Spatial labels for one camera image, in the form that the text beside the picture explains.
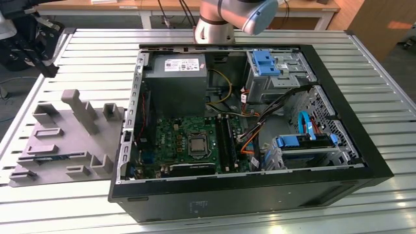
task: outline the slotted aluminum surface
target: slotted aluminum surface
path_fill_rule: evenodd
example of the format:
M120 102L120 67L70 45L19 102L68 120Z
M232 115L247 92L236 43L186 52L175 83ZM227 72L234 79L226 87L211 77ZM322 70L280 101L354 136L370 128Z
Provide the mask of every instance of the slotted aluminum surface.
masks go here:
M190 30L79 29L68 35L56 61L56 78L40 77L0 144L0 232L39 233L414 233L416 231L416 117L396 83L344 32L270 31L256 37L236 32L239 43L312 44L395 173L376 187L359 190L331 207L138 225L108 203L110 181L10 188L8 175L27 144L39 102L59 102L78 88L94 107L128 106L140 43L192 43Z

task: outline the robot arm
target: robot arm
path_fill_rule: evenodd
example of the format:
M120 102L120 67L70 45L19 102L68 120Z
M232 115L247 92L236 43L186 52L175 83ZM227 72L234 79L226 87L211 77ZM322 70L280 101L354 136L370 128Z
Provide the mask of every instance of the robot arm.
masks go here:
M259 34L271 24L278 7L276 0L203 0L196 43L234 43L234 26L250 35Z
M40 18L34 6L58 0L0 0L0 63L11 71L36 66L55 77L54 53L64 26Z

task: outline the motherboard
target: motherboard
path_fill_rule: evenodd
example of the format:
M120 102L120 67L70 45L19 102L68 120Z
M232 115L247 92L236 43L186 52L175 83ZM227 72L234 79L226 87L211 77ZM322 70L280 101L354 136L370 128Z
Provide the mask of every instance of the motherboard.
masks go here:
M143 178L248 172L234 116L159 118L155 149L142 153Z

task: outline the ram slot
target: ram slot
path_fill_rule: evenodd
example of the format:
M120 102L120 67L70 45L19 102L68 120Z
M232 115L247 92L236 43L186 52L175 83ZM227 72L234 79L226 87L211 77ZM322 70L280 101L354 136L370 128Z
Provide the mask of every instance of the ram slot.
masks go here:
M226 146L226 137L224 137L224 131L223 131L223 117L219 115L215 118L215 131L216 131L216 142L218 142L218 148L220 153L220 164L223 172L230 171L230 155L227 151Z
M234 131L232 131L228 117L223 118L223 129L224 129L223 131L226 135L226 146L227 146L227 152L228 152L230 165L231 165L231 168L236 169L239 167L239 164L238 164L238 158L236 158L236 152L235 152Z

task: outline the sticker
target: sticker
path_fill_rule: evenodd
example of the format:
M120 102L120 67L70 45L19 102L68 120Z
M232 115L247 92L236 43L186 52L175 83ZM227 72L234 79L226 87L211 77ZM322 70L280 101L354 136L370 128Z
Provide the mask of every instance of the sticker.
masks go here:
M54 160L54 158L51 158L51 157L42 157L42 158L36 158L35 159L36 161L52 161Z
M242 94L242 102L247 103L247 95L246 94Z
M279 69L288 69L288 66L286 64L278 64Z
M192 72L200 70L200 62L198 58L191 59L168 59L164 62L166 72Z
M258 161L258 159L255 158L255 157L252 157L252 164L254 164L254 166L256 167L256 168L259 168L259 161Z
M136 6L120 6L120 9L139 9Z
M208 206L208 201L190 202L190 213L198 214L200 211L206 210L207 206Z

